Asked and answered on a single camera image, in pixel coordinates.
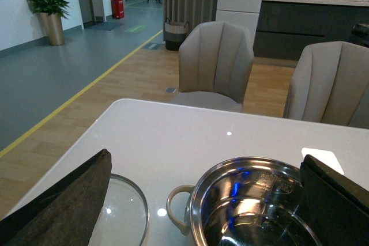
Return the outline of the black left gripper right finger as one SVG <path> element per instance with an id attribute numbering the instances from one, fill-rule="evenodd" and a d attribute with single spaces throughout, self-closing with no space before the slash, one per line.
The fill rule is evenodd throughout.
<path id="1" fill-rule="evenodd" d="M 368 190 L 308 154 L 302 218 L 323 245 L 368 245 Z"/>

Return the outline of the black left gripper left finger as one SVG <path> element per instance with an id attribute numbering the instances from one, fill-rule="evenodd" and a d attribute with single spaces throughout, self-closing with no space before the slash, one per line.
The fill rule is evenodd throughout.
<path id="1" fill-rule="evenodd" d="M 111 154 L 99 151 L 1 220 L 1 245 L 88 245 L 103 206 Z"/>

